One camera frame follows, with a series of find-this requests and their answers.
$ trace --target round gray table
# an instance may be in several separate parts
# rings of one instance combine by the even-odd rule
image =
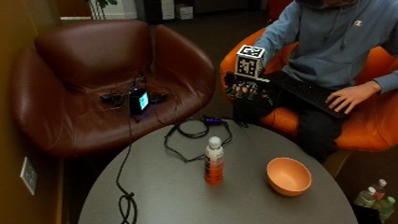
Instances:
[[[184,163],[165,150],[163,141],[172,126],[141,138],[132,145],[121,175],[121,185],[135,192],[140,224],[354,224],[357,219],[346,196],[322,165],[285,137],[250,125],[241,128],[228,120],[232,142],[224,147],[224,181],[209,185],[204,180],[204,161]],[[197,121],[181,128],[196,133]],[[169,146],[187,158],[204,153],[211,136],[228,137],[224,126],[212,126],[201,138],[175,132]],[[121,223],[116,186],[127,150],[108,164],[85,199],[80,224]],[[266,165],[276,157],[301,161],[313,175],[309,190],[296,197],[280,195],[269,186]]]

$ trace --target white bottle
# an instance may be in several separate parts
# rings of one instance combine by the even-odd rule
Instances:
[[[373,206],[373,208],[378,210],[382,223],[386,222],[388,218],[394,213],[394,204],[396,199],[393,197],[388,197],[386,199],[378,201]]]
[[[224,148],[221,139],[216,136],[209,139],[209,146],[205,152],[204,179],[209,184],[219,184],[224,176]]]
[[[374,198],[376,200],[382,200],[386,194],[386,180],[380,179],[377,184],[373,184],[372,187],[376,189]]]
[[[369,187],[368,190],[361,191],[353,203],[360,206],[372,208],[376,202],[374,192],[376,189],[373,187]]]

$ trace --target brown leather chair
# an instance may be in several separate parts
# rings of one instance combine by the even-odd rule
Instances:
[[[248,36],[232,49],[220,65],[220,77],[225,89],[224,77],[228,71],[235,71],[237,51],[243,45],[253,45],[265,29]],[[280,70],[288,64],[289,52],[294,44],[284,48],[266,65],[266,73]],[[357,84],[365,83],[376,77],[398,70],[398,59],[377,47],[370,51],[366,66],[358,75]],[[349,120],[344,124],[341,136],[336,142],[341,150],[326,162],[333,175],[337,175],[344,161],[354,150],[378,152],[389,149],[398,143],[398,91],[373,95],[366,102],[357,106]],[[297,131],[297,114],[288,108],[280,107],[261,119],[261,125],[294,140]]]
[[[40,34],[35,48],[16,59],[11,109],[23,134],[55,156],[121,149],[212,100],[213,63],[163,25],[152,35],[143,21],[77,22]],[[147,78],[149,94],[168,92],[169,99],[131,117],[127,101],[108,105],[100,96],[127,92],[137,73]]]

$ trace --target black cable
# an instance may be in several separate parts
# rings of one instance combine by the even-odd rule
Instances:
[[[187,121],[192,121],[192,120],[197,120],[200,121],[203,124],[204,124],[204,127],[205,127],[205,130],[201,131],[200,133],[187,133],[183,129],[181,129],[181,124],[185,123]],[[171,146],[168,146],[168,141],[169,141],[169,138],[172,136],[172,134],[175,133],[175,131],[179,131],[179,133],[185,136],[185,137],[189,137],[189,138],[200,138],[203,137],[204,135],[207,135],[209,133],[209,128],[211,126],[215,126],[215,125],[224,125],[225,127],[225,130],[229,134],[228,138],[223,141],[221,145],[225,146],[232,140],[233,140],[233,133],[231,131],[231,128],[229,128],[229,124],[225,120],[223,119],[188,119],[185,120],[184,122],[176,124],[171,131],[168,132],[168,134],[165,135],[164,137],[164,146],[167,148],[167,150],[169,150],[171,152],[176,153],[177,156],[180,157],[180,159],[187,163],[187,162],[191,162],[191,161],[200,161],[200,160],[204,160],[205,158],[205,154],[201,154],[199,155],[197,157],[192,158],[192,159],[187,159],[184,157],[184,155],[177,151],[175,150]]]
[[[131,125],[131,121],[129,121],[129,101],[128,100],[127,100],[127,107],[128,107],[128,131],[129,131],[129,138],[132,139],[132,125]],[[121,174],[123,174],[123,170],[124,170],[124,165],[125,165],[127,159],[129,157],[131,150],[132,150],[132,141],[131,141],[131,144],[129,144],[129,147],[128,147],[128,150],[127,150],[127,154],[125,154],[125,157],[124,157],[124,162],[123,162],[123,165],[120,167],[120,171],[117,173],[117,178],[116,178],[116,185],[117,185],[120,191],[124,193],[124,195],[120,197],[120,202],[119,202],[120,212],[121,212],[121,215],[123,215],[123,218],[124,218],[121,224],[129,224],[128,218],[129,218],[129,214],[131,214],[132,205],[133,205],[133,209],[135,209],[132,224],[137,223],[137,217],[139,217],[139,206],[137,206],[137,203],[136,203],[136,200],[135,200],[135,193],[133,192],[131,192],[131,193],[127,192],[127,190],[124,189],[124,187],[120,183],[120,178],[121,178]],[[123,207],[123,202],[124,201],[127,202],[127,210],[125,211],[124,211],[124,207]]]
[[[175,91],[172,89],[169,89],[168,87],[161,87],[165,89],[165,92],[169,94],[169,95],[173,95],[173,98],[175,98],[175,110],[173,110],[173,123],[177,123],[176,122],[176,115],[177,115],[177,109],[179,109],[179,98],[177,98],[177,95],[175,93]],[[159,123],[163,124],[163,125],[168,125],[165,122],[161,121],[160,119],[160,114],[159,114],[159,111],[157,111],[157,104],[155,104],[155,114],[156,114],[156,117],[157,117],[157,120],[159,120]]]

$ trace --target leather armrest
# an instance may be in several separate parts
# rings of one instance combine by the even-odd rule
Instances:
[[[65,89],[32,49],[16,58],[10,81],[11,110],[39,148],[52,148],[63,133]]]
[[[193,91],[213,95],[216,89],[216,68],[208,55],[185,37],[159,25],[155,43],[156,74],[171,75],[181,85]]]

